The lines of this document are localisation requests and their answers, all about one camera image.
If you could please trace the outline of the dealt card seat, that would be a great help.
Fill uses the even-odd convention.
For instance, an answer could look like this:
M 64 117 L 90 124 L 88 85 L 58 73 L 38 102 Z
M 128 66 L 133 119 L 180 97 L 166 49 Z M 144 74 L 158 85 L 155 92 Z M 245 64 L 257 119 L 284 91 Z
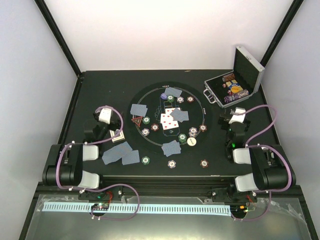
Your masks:
M 140 105 L 132 104 L 130 109 L 130 114 L 135 116 L 140 116 Z
M 172 154 L 175 153 L 175 148 L 176 148 L 176 144 L 175 143 L 164 143 L 161 147 L 163 154 L 166 157 L 171 156 Z
M 175 92 L 176 92 L 176 89 L 175 88 L 173 88 L 173 87 L 167 87 L 166 89 L 165 89 L 165 91 L 164 91 L 164 94 L 166 95 L 166 96 L 175 96 Z

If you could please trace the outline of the green chips seat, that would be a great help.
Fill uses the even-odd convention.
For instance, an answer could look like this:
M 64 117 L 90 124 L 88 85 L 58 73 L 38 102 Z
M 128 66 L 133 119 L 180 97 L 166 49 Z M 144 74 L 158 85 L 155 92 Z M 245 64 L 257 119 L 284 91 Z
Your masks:
M 151 119 L 150 119 L 148 116 L 146 116 L 146 117 L 144 117 L 144 118 L 142 119 L 142 122 L 143 122 L 145 125 L 148 125 L 148 124 L 151 122 Z
M 169 103 L 173 103 L 173 102 L 175 101 L 175 97 L 172 96 L 172 95 L 168 95 L 168 96 L 167 96 L 167 101 L 168 101 Z
M 187 141 L 187 136 L 184 133 L 178 135 L 178 140 L 180 143 L 185 143 Z

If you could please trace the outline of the blue chips seat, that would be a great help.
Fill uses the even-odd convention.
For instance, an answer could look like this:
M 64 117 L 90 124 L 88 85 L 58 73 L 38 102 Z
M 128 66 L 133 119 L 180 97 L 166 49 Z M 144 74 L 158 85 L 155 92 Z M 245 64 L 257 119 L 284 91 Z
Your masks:
M 148 136 L 150 134 L 150 130 L 148 128 L 144 128 L 141 130 L 141 134 L 143 136 Z
M 184 98 L 182 96 L 179 96 L 176 98 L 176 101 L 181 104 L 184 102 Z
M 196 127 L 191 127 L 189 129 L 189 133 L 188 134 L 189 134 L 190 137 L 194 138 L 197 135 L 197 132 L 198 132 L 198 130 L 197 130 Z

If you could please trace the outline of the brown chips seat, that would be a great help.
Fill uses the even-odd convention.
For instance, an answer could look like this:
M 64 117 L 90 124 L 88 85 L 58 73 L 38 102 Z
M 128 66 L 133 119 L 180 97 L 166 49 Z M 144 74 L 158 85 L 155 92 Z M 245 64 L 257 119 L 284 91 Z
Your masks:
M 202 124 L 202 125 L 199 126 L 199 130 L 200 130 L 201 132 L 205 132 L 205 131 L 207 130 L 207 126 L 204 125 L 204 124 Z
M 153 131 L 158 131 L 158 130 L 159 130 L 159 126 L 158 126 L 157 124 L 152 124 L 152 125 L 151 125 L 151 129 L 152 129 Z
M 195 100 L 195 99 L 194 99 L 193 96 L 188 96 L 188 97 L 187 97 L 187 101 L 188 101 L 189 103 L 192 103 L 194 100 Z

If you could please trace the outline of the green chip stack front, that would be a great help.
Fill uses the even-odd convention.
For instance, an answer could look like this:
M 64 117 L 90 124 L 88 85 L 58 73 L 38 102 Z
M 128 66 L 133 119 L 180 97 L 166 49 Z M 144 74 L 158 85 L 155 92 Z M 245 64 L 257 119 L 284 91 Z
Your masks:
M 150 163 L 150 158 L 148 156 L 144 156 L 141 159 L 143 165 L 148 165 Z

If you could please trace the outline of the white dealer button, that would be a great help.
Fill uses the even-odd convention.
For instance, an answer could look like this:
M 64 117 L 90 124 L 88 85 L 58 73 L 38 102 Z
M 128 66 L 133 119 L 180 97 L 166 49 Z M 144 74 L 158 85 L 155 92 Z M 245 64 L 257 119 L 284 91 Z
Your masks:
M 195 146 L 197 144 L 197 140 L 194 137 L 189 137 L 187 139 L 187 144 L 191 147 Z

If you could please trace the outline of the brown chip stack front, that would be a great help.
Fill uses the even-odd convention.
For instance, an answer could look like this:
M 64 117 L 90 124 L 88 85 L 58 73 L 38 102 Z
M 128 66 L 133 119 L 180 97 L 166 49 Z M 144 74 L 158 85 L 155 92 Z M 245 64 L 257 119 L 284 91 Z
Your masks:
M 209 166 L 209 162 L 205 159 L 200 161 L 200 165 L 202 168 L 207 168 Z

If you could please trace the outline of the purple small blind button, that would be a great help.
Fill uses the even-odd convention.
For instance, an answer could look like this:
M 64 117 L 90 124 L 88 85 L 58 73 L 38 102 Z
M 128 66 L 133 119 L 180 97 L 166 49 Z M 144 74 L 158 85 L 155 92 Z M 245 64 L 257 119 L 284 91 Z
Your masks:
M 167 100 L 167 99 L 168 99 L 168 96 L 167 96 L 166 94 L 162 93 L 162 94 L 160 95 L 160 98 L 163 99 L 163 100 Z

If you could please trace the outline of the brown chips top seat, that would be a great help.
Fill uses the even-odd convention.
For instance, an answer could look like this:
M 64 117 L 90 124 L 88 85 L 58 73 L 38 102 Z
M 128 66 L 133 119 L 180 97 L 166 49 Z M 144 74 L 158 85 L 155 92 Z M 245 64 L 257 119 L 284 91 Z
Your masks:
M 194 100 L 195 100 L 195 99 L 194 99 L 193 96 L 188 96 L 188 97 L 187 97 L 187 101 L 188 101 L 189 103 L 192 103 Z

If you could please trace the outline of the green chips top seat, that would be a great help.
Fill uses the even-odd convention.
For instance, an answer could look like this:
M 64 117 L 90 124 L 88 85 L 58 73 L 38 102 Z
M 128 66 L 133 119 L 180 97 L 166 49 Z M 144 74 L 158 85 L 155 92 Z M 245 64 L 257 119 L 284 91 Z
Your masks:
M 172 95 L 168 95 L 168 96 L 167 96 L 167 101 L 168 101 L 169 103 L 173 103 L 173 102 L 175 101 L 175 97 L 172 96 Z

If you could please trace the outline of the dealt card top seat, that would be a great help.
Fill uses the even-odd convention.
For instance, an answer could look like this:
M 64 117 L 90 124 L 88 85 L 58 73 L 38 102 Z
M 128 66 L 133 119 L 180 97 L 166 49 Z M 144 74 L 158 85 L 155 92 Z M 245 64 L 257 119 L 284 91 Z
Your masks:
M 176 92 L 176 89 L 175 88 L 173 88 L 173 87 L 167 87 L 166 89 L 165 89 L 165 91 L 164 91 L 164 94 L 166 95 L 166 96 L 175 96 L 175 92 Z

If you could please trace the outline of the blue chips top seat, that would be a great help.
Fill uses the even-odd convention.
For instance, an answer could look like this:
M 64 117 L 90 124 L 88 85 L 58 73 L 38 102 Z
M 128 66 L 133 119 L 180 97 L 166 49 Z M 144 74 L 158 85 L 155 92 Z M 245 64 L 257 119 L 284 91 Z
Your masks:
M 184 98 L 182 96 L 179 96 L 176 98 L 176 101 L 181 104 L 184 102 Z

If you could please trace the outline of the blue chip stack front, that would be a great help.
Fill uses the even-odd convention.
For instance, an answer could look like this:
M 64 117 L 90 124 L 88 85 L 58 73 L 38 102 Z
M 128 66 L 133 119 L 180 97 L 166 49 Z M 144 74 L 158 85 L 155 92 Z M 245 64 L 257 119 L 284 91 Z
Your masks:
M 176 167 L 176 162 L 174 161 L 174 160 L 170 160 L 170 161 L 168 161 L 168 163 L 167 163 L 167 166 L 169 167 L 169 168 L 171 168 L 171 169 L 173 169 L 173 168 L 175 168 Z

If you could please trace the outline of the burn card off mat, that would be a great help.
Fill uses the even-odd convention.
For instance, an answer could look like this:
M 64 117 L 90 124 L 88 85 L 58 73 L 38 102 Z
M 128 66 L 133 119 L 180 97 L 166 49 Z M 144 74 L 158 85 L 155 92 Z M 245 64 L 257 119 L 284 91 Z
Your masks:
M 130 153 L 122 157 L 122 165 L 131 165 L 140 162 L 140 155 L 138 150 L 132 150 Z

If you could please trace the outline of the dealt card bottom seat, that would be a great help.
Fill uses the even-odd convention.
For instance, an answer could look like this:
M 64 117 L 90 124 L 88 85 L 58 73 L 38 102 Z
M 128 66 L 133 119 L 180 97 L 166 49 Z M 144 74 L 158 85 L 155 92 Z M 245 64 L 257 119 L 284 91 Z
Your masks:
M 176 148 L 176 144 L 175 143 L 164 143 L 161 147 L 163 154 L 166 157 L 171 156 L 172 154 L 175 153 L 175 148 Z

